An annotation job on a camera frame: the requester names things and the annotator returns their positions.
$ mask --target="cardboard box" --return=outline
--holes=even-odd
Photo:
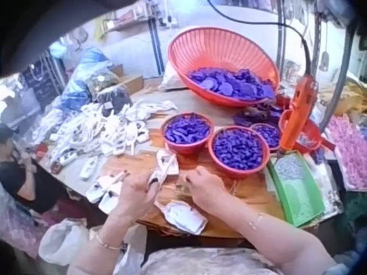
[[[133,95],[144,88],[144,78],[141,75],[130,74],[120,78],[121,84],[128,89],[129,95]]]
[[[124,67],[122,64],[112,67],[111,71],[118,77],[122,77],[124,75]]]

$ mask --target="green plastic tray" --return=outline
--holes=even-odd
[[[286,221],[299,227],[322,214],[325,210],[325,205],[323,204],[320,190],[303,156],[298,151],[288,152],[287,155],[289,154],[296,154],[301,162],[303,180],[280,180],[273,164],[276,160],[274,155],[270,157],[267,167],[283,206]]]

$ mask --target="wall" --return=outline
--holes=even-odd
[[[177,19],[179,28],[171,30],[158,29],[164,62],[167,61],[169,42],[178,32],[189,26],[218,26],[235,30],[259,44],[274,62],[276,61],[278,47],[277,26],[254,26],[235,23],[216,14],[210,6],[200,5],[197,0],[175,1],[174,5],[173,1],[169,1],[168,7],[171,16]],[[233,6],[219,6],[219,9],[231,17],[247,21],[276,22],[278,20],[276,14],[255,9]],[[119,10],[118,15],[121,15],[123,10]],[[309,22],[310,37],[313,38],[314,17],[312,14],[310,14]],[[293,20],[292,26],[301,33],[304,32],[304,26],[298,20]],[[323,23],[320,55],[325,49],[325,26],[326,24]],[[330,55],[330,64],[328,72],[318,72],[317,79],[320,86],[327,84],[340,67],[344,47],[345,30],[337,29],[331,23],[328,26],[327,51]],[[147,23],[134,26],[123,32],[110,33],[107,35],[107,39],[99,44],[93,41],[95,20],[86,23],[84,27],[89,33],[88,41],[83,45],[84,48],[86,45],[97,45],[113,62],[122,63],[126,73],[143,74],[145,78],[158,76]],[[360,64],[360,60],[358,59],[362,57],[362,53],[357,48],[358,38],[356,37],[354,40],[349,70],[352,73],[357,73]],[[287,30],[286,58],[298,61],[304,65],[304,53],[300,47],[300,38],[292,30]]]

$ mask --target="pink plastic pieces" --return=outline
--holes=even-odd
[[[333,116],[328,129],[341,155],[348,184],[355,189],[367,188],[367,142],[348,116]]]

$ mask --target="red plastic bowl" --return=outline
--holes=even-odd
[[[279,89],[279,72],[268,54],[252,40],[219,27],[197,27],[182,32],[171,42],[168,58],[183,83],[189,89],[212,103],[245,107],[262,103],[244,101],[205,90],[190,78],[188,73],[202,67],[217,67],[231,71],[249,69],[262,80],[270,79],[274,91]]]
[[[210,126],[210,133],[209,135],[200,140],[199,142],[195,142],[195,143],[191,143],[191,144],[176,144],[173,143],[171,141],[169,141],[168,139],[166,139],[165,137],[165,131],[166,131],[166,126],[176,117],[181,117],[181,116],[187,116],[187,115],[191,115],[191,114],[195,114],[198,115],[200,118],[202,118],[203,120],[205,120],[207,122],[207,124]],[[206,116],[200,114],[200,113],[180,113],[179,115],[175,115],[169,119],[167,119],[161,126],[161,134],[165,140],[165,143],[167,143],[168,147],[173,150],[174,152],[178,153],[178,154],[182,154],[182,155],[188,155],[188,154],[194,154],[196,153],[198,150],[200,150],[202,147],[205,146],[206,142],[208,141],[208,139],[210,138],[210,136],[213,134],[214,131],[214,124],[213,122],[208,119]]]
[[[238,170],[238,169],[234,169],[231,168],[227,165],[225,165],[223,162],[221,162],[217,156],[215,155],[214,151],[213,151],[213,142],[215,137],[218,135],[218,133],[222,132],[222,131],[227,131],[229,129],[242,129],[248,132],[252,132],[254,133],[260,140],[260,142],[263,145],[263,162],[256,168],[251,169],[251,170]],[[222,170],[224,173],[226,173],[228,176],[230,176],[233,179],[242,179],[242,178],[246,178],[256,172],[259,172],[260,170],[262,170],[266,164],[269,162],[270,159],[270,149],[268,144],[266,143],[265,139],[259,134],[257,133],[255,130],[252,130],[250,128],[246,128],[246,127],[242,127],[242,126],[228,126],[228,127],[224,127],[218,131],[216,131],[214,133],[214,135],[212,135],[208,141],[208,148],[209,148],[209,153],[211,155],[211,157],[213,158],[213,160],[215,161],[215,163],[217,164],[218,168],[220,170]]]
[[[269,124],[266,124],[266,123],[255,123],[255,124],[253,124],[253,125],[250,126],[250,129],[253,129],[254,131],[256,131],[256,126],[266,126],[266,127],[269,127],[269,128],[277,129],[276,127],[274,127],[272,125],[269,125]],[[271,152],[275,152],[276,150],[278,150],[278,148],[279,148],[279,146],[277,146],[277,147],[269,147],[269,149],[270,149]]]
[[[292,110],[286,110],[280,117],[278,126],[281,133],[283,133],[284,124],[286,121],[289,120],[291,114]],[[312,120],[307,119],[306,124],[303,127],[303,132],[310,140],[315,140],[315,144],[311,147],[306,147],[296,142],[293,146],[293,149],[298,150],[301,154],[306,154],[315,151],[317,148],[320,147],[321,144],[332,151],[335,150],[335,144],[331,143],[330,141],[321,136],[319,128]]]

